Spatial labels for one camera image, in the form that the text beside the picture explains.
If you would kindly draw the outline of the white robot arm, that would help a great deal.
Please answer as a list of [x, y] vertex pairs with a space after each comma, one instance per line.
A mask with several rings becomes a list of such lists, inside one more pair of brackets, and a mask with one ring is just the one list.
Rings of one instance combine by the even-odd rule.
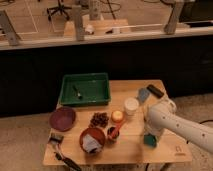
[[213, 128], [181, 118], [176, 111], [176, 104], [168, 98], [149, 106], [145, 129], [157, 140], [168, 129], [213, 154]]

